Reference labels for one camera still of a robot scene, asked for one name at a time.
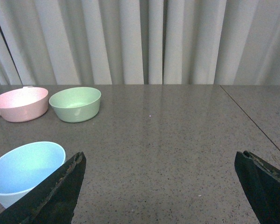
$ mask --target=white curtain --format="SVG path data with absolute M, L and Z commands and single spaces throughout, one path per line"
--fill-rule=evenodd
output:
M 0 84 L 280 84 L 280 0 L 0 0 Z

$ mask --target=speckled countertop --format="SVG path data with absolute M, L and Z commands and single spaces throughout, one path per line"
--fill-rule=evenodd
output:
M 51 96 L 72 86 L 44 87 Z M 0 94 L 16 88 L 0 86 Z M 236 86 L 95 88 L 102 92 L 100 111 L 86 122 L 62 122 L 52 108 L 25 123 L 0 118 L 0 156 L 35 141 L 60 144 L 67 159 L 84 151 L 86 172 L 72 224 L 259 223 L 234 159 L 236 151 L 249 150 L 280 169 L 280 136 L 274 138 L 275 127 L 269 127 L 275 116 L 270 104 L 280 106 L 280 92 L 269 98 L 270 90 L 278 87 L 263 87 L 267 93 L 258 97 L 254 87 Z M 266 112 L 253 108 L 265 96 L 267 123 Z

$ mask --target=green bowl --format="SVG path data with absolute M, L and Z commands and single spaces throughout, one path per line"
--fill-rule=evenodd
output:
M 91 87 L 75 87 L 62 90 L 49 99 L 60 120 L 77 123 L 97 115 L 101 92 Z

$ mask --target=bowl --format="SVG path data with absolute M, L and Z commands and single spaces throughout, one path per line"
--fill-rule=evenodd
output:
M 93 118 L 99 110 L 101 92 L 91 87 L 62 90 L 49 99 L 60 120 L 77 123 Z
M 65 162 L 64 149 L 48 141 L 20 146 L 0 157 L 0 204 L 8 208 Z
M 23 87 L 0 95 L 0 115 L 9 122 L 24 122 L 42 116 L 48 110 L 48 90 Z

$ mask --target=blue bowl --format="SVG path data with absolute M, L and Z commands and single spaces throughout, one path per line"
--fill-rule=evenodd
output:
M 64 149 L 48 141 L 20 146 L 0 157 L 0 203 L 8 208 L 65 162 Z

